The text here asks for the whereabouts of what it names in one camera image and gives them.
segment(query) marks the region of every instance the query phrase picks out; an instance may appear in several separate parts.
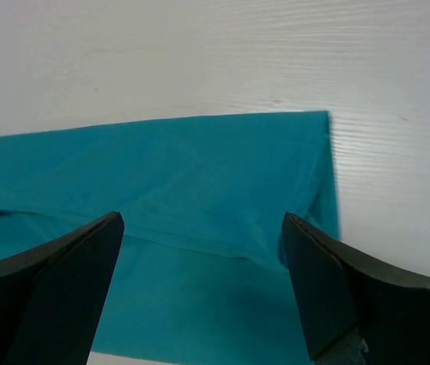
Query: folded fabric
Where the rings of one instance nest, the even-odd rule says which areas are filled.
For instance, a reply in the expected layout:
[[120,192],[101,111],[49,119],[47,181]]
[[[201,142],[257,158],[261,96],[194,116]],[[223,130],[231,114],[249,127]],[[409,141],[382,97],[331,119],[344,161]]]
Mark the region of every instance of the folded fabric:
[[328,113],[0,138],[0,259],[108,211],[126,235],[94,350],[309,363],[280,232],[291,211],[339,238]]

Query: fabric fold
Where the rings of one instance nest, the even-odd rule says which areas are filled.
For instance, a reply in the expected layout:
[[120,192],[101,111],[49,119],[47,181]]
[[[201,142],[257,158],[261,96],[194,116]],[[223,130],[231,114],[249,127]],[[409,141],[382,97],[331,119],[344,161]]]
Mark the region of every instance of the fabric fold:
[[329,128],[325,112],[261,113],[2,137],[0,211],[77,225],[120,211],[126,235],[282,270],[284,213],[335,216]]

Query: white surface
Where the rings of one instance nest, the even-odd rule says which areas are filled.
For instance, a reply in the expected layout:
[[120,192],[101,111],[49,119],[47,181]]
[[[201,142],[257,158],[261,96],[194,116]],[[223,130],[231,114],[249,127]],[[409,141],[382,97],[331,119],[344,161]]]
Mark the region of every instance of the white surface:
[[344,240],[430,275],[430,0],[0,1],[0,135],[320,109]]
[[129,359],[127,357],[118,357],[106,354],[92,352],[88,359],[87,365],[165,365],[165,363],[156,363],[154,361]]

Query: teal fabric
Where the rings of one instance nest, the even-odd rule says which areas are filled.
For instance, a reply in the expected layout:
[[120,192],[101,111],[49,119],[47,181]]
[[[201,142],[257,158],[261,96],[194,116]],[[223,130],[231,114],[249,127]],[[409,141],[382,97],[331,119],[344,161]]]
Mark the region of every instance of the teal fabric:
[[328,113],[0,138],[0,259],[108,211],[126,230],[94,351],[309,363],[280,233],[291,211],[339,238]]

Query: white background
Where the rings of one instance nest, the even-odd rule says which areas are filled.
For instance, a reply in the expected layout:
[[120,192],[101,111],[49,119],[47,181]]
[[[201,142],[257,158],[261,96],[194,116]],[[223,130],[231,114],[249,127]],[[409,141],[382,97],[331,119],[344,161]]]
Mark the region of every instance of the white background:
[[0,1],[0,135],[321,109],[343,239],[430,275],[430,0]]

